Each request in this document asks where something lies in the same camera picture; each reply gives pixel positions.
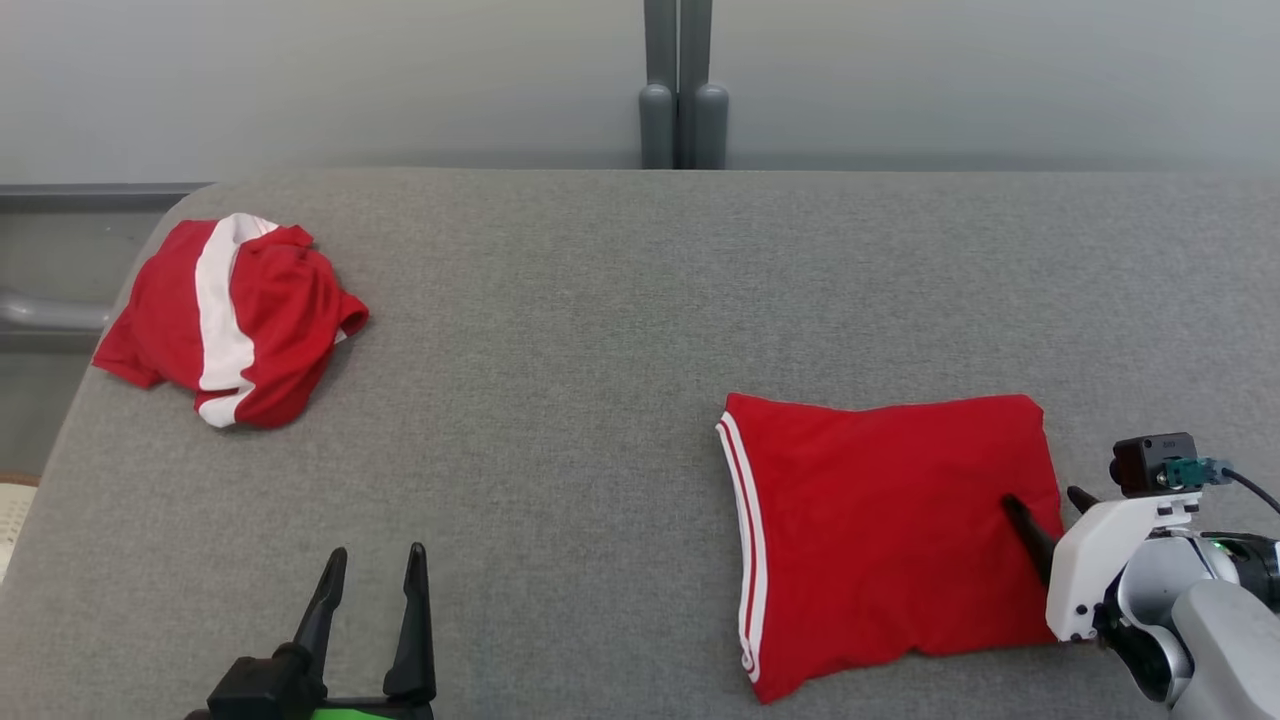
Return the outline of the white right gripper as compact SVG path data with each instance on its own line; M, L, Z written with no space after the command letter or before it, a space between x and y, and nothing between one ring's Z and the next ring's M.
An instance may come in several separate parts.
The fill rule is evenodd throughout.
M1100 501L1079 486L1066 488L1082 515L1057 542L1015 495L1002 507L1036 570L1048 587L1044 619L1057 641L1093 635L1094 606L1123 574L1152 530L1184 525L1198 512L1199 491Z

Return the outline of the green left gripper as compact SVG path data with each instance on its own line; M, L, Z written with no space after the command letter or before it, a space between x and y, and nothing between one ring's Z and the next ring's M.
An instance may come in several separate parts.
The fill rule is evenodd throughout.
M294 633L293 644L307 659L307 676L323 683L333 618L346 587L348 552L334 548ZM435 717L436 669L428 556L422 543L412 543L404 571L404 612L396 656L383 680L389 698L329 698L310 715L312 720L371 720Z

